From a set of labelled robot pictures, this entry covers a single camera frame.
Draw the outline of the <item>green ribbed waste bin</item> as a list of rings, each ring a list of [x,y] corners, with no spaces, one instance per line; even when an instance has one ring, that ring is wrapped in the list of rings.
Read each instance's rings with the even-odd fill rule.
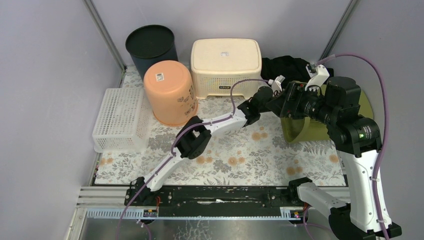
[[[371,119],[374,118],[371,103],[363,90],[361,91],[358,104],[360,105],[358,112],[360,115]],[[326,125],[310,117],[303,119],[282,117],[280,122],[283,137],[289,144],[308,141],[327,141],[330,139]]]

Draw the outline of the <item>cream perforated plastic basket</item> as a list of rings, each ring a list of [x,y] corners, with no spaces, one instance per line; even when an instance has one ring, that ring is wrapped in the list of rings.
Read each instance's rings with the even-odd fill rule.
[[[196,40],[191,49],[190,70],[196,96],[229,96],[248,99],[256,93],[261,78],[262,55],[259,44],[246,38],[210,38]]]

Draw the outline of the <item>orange bucket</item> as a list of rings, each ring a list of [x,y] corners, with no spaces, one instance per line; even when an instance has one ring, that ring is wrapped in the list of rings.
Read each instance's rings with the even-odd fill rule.
[[[179,127],[197,114],[198,100],[190,71],[175,60],[152,65],[143,85],[154,117],[163,125]]]

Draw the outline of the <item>dark blue cylindrical bin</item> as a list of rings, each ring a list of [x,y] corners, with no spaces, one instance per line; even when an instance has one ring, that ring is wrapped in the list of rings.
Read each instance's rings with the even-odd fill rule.
[[[166,26],[151,24],[137,28],[125,41],[125,48],[140,75],[161,61],[178,61],[175,35]]]

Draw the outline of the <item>white perforated basket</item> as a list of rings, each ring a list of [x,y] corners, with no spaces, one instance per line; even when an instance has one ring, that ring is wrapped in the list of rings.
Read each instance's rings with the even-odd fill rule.
[[[97,153],[145,151],[152,117],[143,88],[108,88],[92,132],[93,149]]]

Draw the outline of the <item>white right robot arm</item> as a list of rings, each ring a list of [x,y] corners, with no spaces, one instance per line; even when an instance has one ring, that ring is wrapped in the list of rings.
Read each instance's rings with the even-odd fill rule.
[[[381,131],[373,119],[360,115],[361,92],[349,77],[330,78],[324,94],[291,82],[265,106],[278,117],[308,117],[324,124],[345,166],[349,202],[336,199],[306,177],[289,182],[287,201],[315,208],[340,240],[391,239],[400,236],[402,228],[386,210],[377,166],[383,153]]]

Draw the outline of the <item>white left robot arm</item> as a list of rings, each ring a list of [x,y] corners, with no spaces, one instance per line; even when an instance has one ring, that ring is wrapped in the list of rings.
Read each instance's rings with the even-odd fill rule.
[[[170,153],[149,174],[137,178],[131,186],[136,191],[132,200],[144,206],[152,204],[155,192],[185,160],[193,160],[203,154],[215,135],[239,130],[257,122],[261,113],[267,112],[266,103],[273,97],[269,86],[261,86],[253,97],[233,107],[233,111],[211,119],[192,117],[176,135]]]

